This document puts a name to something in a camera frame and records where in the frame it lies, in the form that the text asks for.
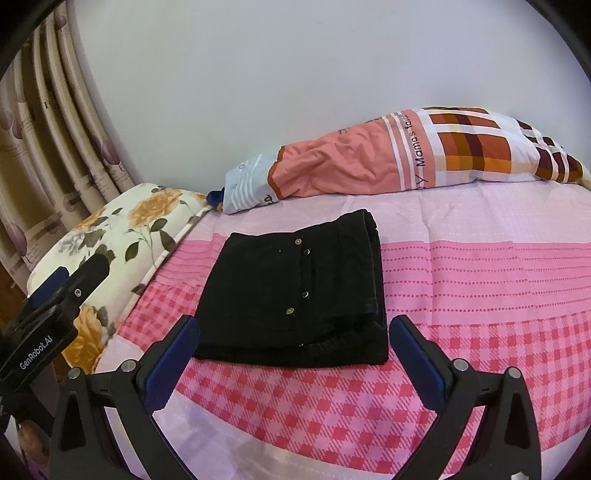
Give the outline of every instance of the blue gripper pad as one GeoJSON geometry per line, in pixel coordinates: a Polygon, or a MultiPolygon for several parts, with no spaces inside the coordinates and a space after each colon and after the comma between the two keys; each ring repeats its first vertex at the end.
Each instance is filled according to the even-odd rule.
{"type": "Polygon", "coordinates": [[[139,387],[144,393],[142,402],[146,411],[150,414],[166,406],[174,387],[178,383],[178,379],[195,353],[199,345],[199,325],[197,320],[188,315],[181,317],[168,335],[161,340],[161,345],[168,346],[161,353],[158,352],[160,355],[153,367],[150,368],[150,365],[145,365],[150,370],[143,380],[141,380],[141,371],[138,372],[138,382],[142,383],[139,387]]]}
{"type": "Polygon", "coordinates": [[[49,275],[47,280],[45,280],[45,282],[43,282],[29,298],[33,310],[39,308],[49,300],[52,295],[68,281],[68,278],[70,278],[70,273],[66,267],[59,267],[55,272],[49,275]]]}
{"type": "Polygon", "coordinates": [[[441,413],[446,405],[445,381],[399,316],[390,323],[388,336],[423,406],[441,413]]]}

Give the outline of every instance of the floral cushion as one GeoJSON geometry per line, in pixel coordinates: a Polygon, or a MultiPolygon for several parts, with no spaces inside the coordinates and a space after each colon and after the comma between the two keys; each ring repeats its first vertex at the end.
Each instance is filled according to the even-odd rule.
{"type": "Polygon", "coordinates": [[[53,246],[31,273],[29,294],[59,266],[72,273],[95,253],[106,256],[111,265],[109,277],[74,321],[78,337],[63,352],[71,366],[92,372],[147,282],[210,209],[201,193],[144,183],[109,202],[53,246]]]}

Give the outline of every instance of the pink bedsheet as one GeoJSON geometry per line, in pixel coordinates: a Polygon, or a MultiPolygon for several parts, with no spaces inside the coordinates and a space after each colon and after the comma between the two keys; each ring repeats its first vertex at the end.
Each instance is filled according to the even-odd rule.
{"type": "MultiPolygon", "coordinates": [[[[232,231],[292,231],[358,208],[370,210],[378,224],[390,318],[407,313],[449,357],[477,369],[521,368],[543,450],[566,444],[591,423],[591,229],[585,227],[591,195],[578,186],[478,183],[210,213],[159,270],[119,336],[146,350],[181,314],[193,313],[232,231]]],[[[121,345],[118,339],[107,348],[111,364],[121,345]]],[[[370,472],[391,478],[434,419],[393,352],[382,367],[296,371],[192,360],[177,391],[190,400],[182,414],[189,424],[207,411],[284,452],[274,468],[251,476],[252,467],[237,466],[216,480],[298,478],[285,465],[302,458],[318,478],[382,477],[370,472]]],[[[447,473],[460,468],[480,414],[447,473]]],[[[222,430],[230,435],[231,427],[219,427],[212,438],[222,430]]],[[[243,455],[256,451],[251,446],[243,455]]],[[[571,453],[554,455],[544,477],[553,478],[571,453]]],[[[200,479],[213,478],[190,466],[200,479]]]]}

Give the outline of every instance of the white wall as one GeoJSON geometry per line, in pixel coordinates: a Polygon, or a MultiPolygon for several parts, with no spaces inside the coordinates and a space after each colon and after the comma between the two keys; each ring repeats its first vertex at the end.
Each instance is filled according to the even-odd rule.
{"type": "Polygon", "coordinates": [[[240,161],[404,108],[483,106],[591,167],[591,83],[525,0],[73,0],[136,181],[207,192],[240,161]]]}

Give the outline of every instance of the plaid pillowcase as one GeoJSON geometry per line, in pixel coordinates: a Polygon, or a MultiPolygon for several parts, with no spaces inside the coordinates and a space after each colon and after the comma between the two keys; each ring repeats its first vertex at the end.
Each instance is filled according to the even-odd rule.
{"type": "Polygon", "coordinates": [[[555,180],[591,174],[531,125],[482,108],[404,110],[261,154],[226,175],[223,211],[290,196],[375,194],[474,180],[555,180]]]}

